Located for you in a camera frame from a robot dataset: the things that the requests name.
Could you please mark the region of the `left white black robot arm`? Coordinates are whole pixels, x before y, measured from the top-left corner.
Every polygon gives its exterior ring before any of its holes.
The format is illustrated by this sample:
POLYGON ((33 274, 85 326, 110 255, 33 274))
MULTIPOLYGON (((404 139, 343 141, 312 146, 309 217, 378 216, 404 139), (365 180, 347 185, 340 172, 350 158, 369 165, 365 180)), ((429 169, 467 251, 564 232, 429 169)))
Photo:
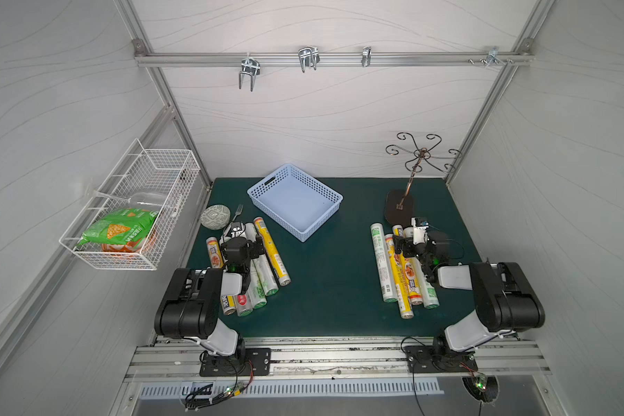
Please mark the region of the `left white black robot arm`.
POLYGON ((208 355, 245 362, 244 338, 220 319, 221 300, 245 296, 254 286, 251 263, 265 254, 263 239, 249 239, 247 227, 233 222, 215 253, 223 262, 207 269, 178 268, 154 317, 158 336, 191 341, 208 355))

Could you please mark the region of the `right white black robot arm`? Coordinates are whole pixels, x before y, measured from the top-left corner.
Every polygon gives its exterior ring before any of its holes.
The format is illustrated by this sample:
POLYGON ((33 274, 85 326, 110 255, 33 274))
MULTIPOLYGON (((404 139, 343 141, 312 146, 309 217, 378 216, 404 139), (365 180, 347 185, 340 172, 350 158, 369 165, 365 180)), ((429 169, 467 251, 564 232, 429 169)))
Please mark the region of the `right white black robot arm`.
POLYGON ((434 339, 434 358, 470 355, 496 338, 544 325, 544 306, 518 263, 451 265, 450 243, 447 234, 424 218, 413 218, 410 227, 393 233, 395 254, 414 261, 414 271, 425 284, 473 295, 473 310, 434 339))

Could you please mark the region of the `white green long wrap roll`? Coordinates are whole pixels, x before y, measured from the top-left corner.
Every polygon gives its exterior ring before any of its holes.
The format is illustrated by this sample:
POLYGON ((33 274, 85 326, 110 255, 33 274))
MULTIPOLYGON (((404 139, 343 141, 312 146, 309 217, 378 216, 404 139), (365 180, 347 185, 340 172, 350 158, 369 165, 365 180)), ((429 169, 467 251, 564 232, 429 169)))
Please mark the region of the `white green long wrap roll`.
POLYGON ((370 235, 374 246, 374 256, 380 279, 382 299, 385 303, 396 303, 395 284, 393 283, 382 224, 374 223, 370 225, 370 235))

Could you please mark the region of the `light blue perforated plastic basket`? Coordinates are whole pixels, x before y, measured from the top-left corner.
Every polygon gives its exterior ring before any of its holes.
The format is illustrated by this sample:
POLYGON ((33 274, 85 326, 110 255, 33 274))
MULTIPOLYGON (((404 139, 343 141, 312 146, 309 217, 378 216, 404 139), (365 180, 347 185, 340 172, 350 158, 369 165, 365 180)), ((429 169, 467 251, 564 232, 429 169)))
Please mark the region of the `light blue perforated plastic basket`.
POLYGON ((338 210, 343 196, 285 164, 247 191, 254 206, 301 242, 306 242, 338 210))

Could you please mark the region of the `long yellow plastic wrap roll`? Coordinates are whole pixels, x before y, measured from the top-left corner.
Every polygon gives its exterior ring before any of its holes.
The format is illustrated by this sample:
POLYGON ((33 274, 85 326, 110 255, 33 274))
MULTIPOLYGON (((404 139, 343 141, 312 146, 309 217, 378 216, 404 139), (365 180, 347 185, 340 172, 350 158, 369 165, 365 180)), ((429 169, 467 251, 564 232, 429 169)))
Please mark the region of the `long yellow plastic wrap roll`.
POLYGON ((253 221, 256 226, 258 234, 262 237, 263 242, 265 243, 265 249, 270 260, 271 266, 275 270, 275 274, 277 275, 278 283, 281 286, 287 286, 291 283, 291 277, 289 276, 289 272, 287 271, 284 261, 282 260, 279 251, 277 250, 277 246, 270 235, 270 231, 265 225, 265 221, 262 217, 256 217, 253 221))

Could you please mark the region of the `short yellow orange wrap roll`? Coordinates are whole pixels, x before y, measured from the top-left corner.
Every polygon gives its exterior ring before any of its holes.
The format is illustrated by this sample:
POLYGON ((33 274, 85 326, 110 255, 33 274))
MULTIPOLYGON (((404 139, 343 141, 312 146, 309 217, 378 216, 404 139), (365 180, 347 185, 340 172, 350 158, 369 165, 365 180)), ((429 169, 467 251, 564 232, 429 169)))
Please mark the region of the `short yellow orange wrap roll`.
MULTIPOLYGON (((392 227, 392 230, 394 241, 396 237, 404 236, 404 229, 401 225, 394 225, 392 227)), ((398 256, 400 260, 402 276, 404 277, 405 287, 408 294, 408 299, 413 310, 414 306, 421 305, 423 303, 421 288, 419 287, 412 261, 405 258, 403 253, 398 256)))

